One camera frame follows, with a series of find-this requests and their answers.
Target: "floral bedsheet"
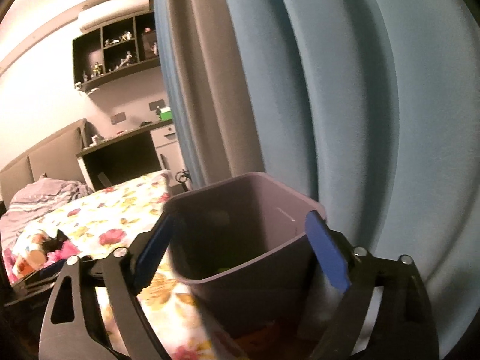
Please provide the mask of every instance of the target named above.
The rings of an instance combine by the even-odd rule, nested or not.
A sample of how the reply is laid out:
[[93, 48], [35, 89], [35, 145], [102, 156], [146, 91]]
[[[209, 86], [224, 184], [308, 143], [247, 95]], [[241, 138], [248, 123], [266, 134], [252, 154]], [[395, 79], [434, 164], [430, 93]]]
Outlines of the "floral bedsheet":
[[[154, 172], [68, 203], [30, 222], [12, 253], [27, 248], [39, 230], [55, 237], [58, 229], [81, 251], [80, 256], [99, 259], [119, 246], [128, 247], [138, 234], [151, 230], [161, 215], [170, 198], [169, 178], [169, 172]], [[106, 289], [97, 288], [97, 297], [113, 348], [128, 354]], [[247, 359], [207, 311], [200, 314], [189, 288], [173, 276], [168, 252], [138, 299], [173, 360]]]

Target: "metal screw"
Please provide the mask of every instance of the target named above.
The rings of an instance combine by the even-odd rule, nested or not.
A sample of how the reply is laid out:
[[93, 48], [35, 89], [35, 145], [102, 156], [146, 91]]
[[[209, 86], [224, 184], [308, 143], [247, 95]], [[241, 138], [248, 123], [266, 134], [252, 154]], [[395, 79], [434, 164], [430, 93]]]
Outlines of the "metal screw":
[[357, 256], [357, 257], [365, 257], [368, 252], [367, 250], [364, 248], [364, 247], [360, 247], [360, 246], [357, 246], [354, 250], [353, 250], [353, 253]]
[[117, 247], [117, 249], [115, 249], [113, 251], [113, 255], [115, 257], [123, 257], [124, 255], [126, 255], [128, 252], [128, 249], [126, 247]]
[[404, 255], [400, 256], [400, 261], [402, 261], [402, 263], [404, 263], [404, 264], [407, 264], [408, 266], [410, 264], [413, 264], [413, 259], [410, 256], [408, 256], [407, 254], [404, 254]]
[[79, 260], [78, 256], [70, 256], [67, 259], [67, 265], [72, 266], [72, 265], [76, 264], [78, 262], [78, 260]]

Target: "wall shelf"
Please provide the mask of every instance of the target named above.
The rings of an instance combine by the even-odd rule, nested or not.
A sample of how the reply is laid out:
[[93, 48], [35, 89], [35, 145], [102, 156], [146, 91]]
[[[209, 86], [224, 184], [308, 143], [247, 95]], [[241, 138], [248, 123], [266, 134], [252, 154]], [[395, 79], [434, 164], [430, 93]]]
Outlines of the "wall shelf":
[[[126, 32], [130, 32], [129, 40], [105, 46], [107, 39], [120, 40]], [[110, 81], [160, 66], [160, 59], [154, 54], [156, 42], [155, 18], [152, 11], [119, 20], [74, 39], [74, 85], [81, 83], [80, 90], [89, 92]], [[122, 61], [127, 59], [128, 52], [131, 57], [120, 67]], [[92, 76], [96, 63], [102, 65], [100, 76]]]

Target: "upholstered headboard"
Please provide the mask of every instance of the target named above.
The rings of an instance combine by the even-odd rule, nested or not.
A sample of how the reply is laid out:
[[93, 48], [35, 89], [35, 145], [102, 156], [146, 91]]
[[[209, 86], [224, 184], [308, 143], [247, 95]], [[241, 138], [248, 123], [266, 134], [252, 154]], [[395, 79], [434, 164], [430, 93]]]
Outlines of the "upholstered headboard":
[[43, 173], [52, 179], [85, 182], [75, 155], [89, 144], [86, 126], [86, 119], [81, 119], [62, 128], [0, 170], [0, 190], [6, 207], [15, 193]]

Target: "drawer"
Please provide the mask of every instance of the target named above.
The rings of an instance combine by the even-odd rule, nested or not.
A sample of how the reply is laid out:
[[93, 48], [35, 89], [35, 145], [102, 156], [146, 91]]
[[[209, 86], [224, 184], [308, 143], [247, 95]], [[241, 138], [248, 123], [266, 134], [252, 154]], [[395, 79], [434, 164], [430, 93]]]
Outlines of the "drawer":
[[152, 135], [155, 147], [160, 147], [177, 141], [177, 134], [173, 124], [151, 130], [150, 134]]

